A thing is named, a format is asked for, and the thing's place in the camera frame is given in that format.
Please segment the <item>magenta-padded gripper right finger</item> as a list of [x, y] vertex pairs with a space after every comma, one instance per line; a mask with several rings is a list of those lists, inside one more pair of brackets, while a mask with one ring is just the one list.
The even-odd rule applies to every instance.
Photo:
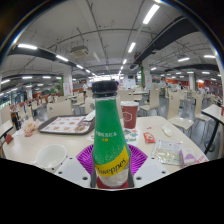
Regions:
[[167, 175], [165, 166], [154, 156], [147, 156], [136, 146], [130, 145], [130, 188], [140, 188]]

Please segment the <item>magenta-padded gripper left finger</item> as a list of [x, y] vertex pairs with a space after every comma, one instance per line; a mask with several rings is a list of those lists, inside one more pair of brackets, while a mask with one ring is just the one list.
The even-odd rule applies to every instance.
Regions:
[[93, 146], [84, 148], [77, 156], [69, 156], [55, 174], [84, 188], [96, 186], [96, 172], [92, 158]]

